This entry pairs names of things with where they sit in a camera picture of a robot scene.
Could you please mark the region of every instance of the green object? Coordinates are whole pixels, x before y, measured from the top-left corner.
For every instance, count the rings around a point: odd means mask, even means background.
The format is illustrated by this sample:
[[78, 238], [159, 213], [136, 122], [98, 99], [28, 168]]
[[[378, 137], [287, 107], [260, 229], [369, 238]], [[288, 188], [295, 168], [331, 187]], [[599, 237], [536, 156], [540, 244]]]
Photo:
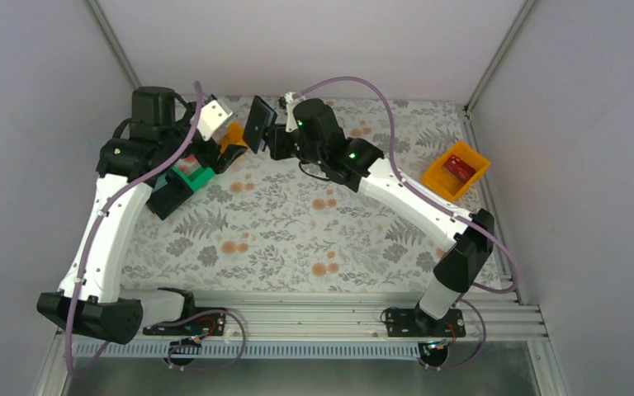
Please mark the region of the green object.
[[200, 190], [215, 175], [215, 172], [209, 167], [202, 167], [192, 173], [191, 176], [186, 176], [177, 167], [172, 167], [171, 169], [191, 187], [193, 192]]

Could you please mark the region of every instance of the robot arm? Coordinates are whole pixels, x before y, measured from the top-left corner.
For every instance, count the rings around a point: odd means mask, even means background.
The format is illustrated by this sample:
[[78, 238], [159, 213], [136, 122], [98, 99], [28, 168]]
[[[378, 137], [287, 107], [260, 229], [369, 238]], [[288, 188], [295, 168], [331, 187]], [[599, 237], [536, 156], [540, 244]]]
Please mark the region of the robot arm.
[[[389, 206], [433, 239], [446, 253], [434, 268], [433, 281], [415, 310], [422, 322], [443, 318], [458, 297], [470, 289], [492, 253], [492, 243], [400, 184], [379, 148], [364, 139], [344, 136], [330, 106], [320, 99], [294, 96], [289, 92], [280, 100], [287, 113], [284, 125], [275, 124], [276, 112], [260, 97], [254, 97], [244, 141], [255, 153], [268, 147], [273, 159], [297, 158], [301, 164], [319, 166], [330, 181]], [[480, 210], [472, 214], [445, 201], [413, 178], [406, 175], [405, 178], [408, 184], [454, 215], [494, 232], [494, 218], [489, 212]]]
[[[168, 88], [141, 87], [132, 95], [132, 117], [123, 121], [113, 137], [101, 149], [97, 165], [99, 178], [88, 225], [77, 254], [56, 292], [42, 293], [37, 309], [53, 323], [64, 328], [73, 298], [74, 286], [81, 284], [73, 331], [102, 340], [127, 343], [140, 327], [179, 319], [192, 309], [192, 295], [183, 290], [121, 290], [121, 265], [127, 252], [137, 219], [150, 197], [154, 197], [157, 177], [140, 183], [105, 213], [101, 227], [93, 239], [88, 265], [78, 279], [85, 241], [103, 206], [123, 186], [149, 172], [176, 151], [190, 129], [193, 106], [176, 120], [175, 105], [179, 96]], [[238, 153], [233, 147], [220, 153], [220, 146], [211, 139], [226, 126], [232, 111], [214, 97], [201, 108], [199, 135], [194, 137], [186, 154], [195, 154], [198, 161], [220, 173]], [[123, 139], [122, 130], [129, 125], [130, 137]]]

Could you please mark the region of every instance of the metal plate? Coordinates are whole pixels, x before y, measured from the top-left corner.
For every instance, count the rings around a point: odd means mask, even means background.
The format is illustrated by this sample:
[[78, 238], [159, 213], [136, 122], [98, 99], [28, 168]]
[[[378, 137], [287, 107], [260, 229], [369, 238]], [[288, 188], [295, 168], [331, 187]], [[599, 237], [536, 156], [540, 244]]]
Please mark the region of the metal plate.
[[466, 328], [463, 312], [449, 309], [446, 316], [431, 327], [421, 328], [414, 317], [414, 309], [388, 308], [383, 311], [382, 320], [387, 326], [388, 337], [465, 337]]
[[[209, 309], [224, 309], [224, 308], [196, 307], [196, 312], [194, 314], [207, 311]], [[209, 336], [221, 337], [225, 335], [225, 324], [226, 324], [227, 318], [225, 317], [223, 313], [211, 313], [209, 315], [198, 318], [193, 323], [188, 323], [183, 326], [177, 326], [174, 328], [164, 328], [164, 327], [157, 327], [157, 326], [153, 326], [151, 328], [143, 328], [142, 334], [144, 334], [145, 336], [173, 336], [173, 337], [188, 337], [188, 336], [194, 336], [197, 334], [202, 334], [204, 332], [210, 331], [211, 321], [203, 320], [203, 318], [205, 317], [212, 318], [216, 323], [215, 329], [213, 330], [212, 333], [208, 334]]]

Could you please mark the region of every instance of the orange object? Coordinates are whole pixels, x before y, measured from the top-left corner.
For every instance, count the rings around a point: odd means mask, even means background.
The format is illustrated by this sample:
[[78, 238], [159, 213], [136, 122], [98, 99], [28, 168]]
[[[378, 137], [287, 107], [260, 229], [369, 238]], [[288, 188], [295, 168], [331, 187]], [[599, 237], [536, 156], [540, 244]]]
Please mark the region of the orange object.
[[[475, 169], [475, 174], [467, 181], [461, 181], [446, 169], [452, 157], [459, 158]], [[481, 156], [465, 142], [456, 142], [448, 151], [431, 164], [422, 176], [422, 184], [441, 196], [444, 200], [455, 202], [468, 191], [473, 183], [480, 180], [490, 167], [490, 160]]]
[[236, 122], [229, 124], [229, 126], [227, 126], [227, 134], [223, 136], [222, 139], [220, 139], [220, 142], [218, 142], [220, 145], [220, 152], [224, 153], [225, 149], [227, 149], [227, 146], [230, 144], [237, 144], [240, 146], [248, 147], [248, 145], [242, 139], [243, 136], [244, 128], [242, 128], [242, 125], [239, 125]]

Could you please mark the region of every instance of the floral tablecloth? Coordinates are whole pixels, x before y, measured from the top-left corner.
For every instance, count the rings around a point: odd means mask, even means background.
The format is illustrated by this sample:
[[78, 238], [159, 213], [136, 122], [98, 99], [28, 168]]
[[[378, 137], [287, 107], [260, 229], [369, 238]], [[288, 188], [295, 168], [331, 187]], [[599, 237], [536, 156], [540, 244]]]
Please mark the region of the floral tablecloth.
[[[244, 125], [251, 97], [225, 97]], [[389, 126], [373, 100], [325, 100], [347, 135], [387, 151]], [[268, 98], [278, 108], [277, 98]], [[412, 177], [463, 140], [452, 103], [393, 101], [397, 163]], [[306, 167], [308, 172], [317, 169]], [[480, 207], [476, 189], [457, 203]], [[295, 159], [251, 152], [165, 221], [145, 208], [125, 257], [127, 288], [423, 291], [443, 254], [410, 222], [344, 186], [307, 177]], [[478, 282], [499, 288], [493, 259]]]

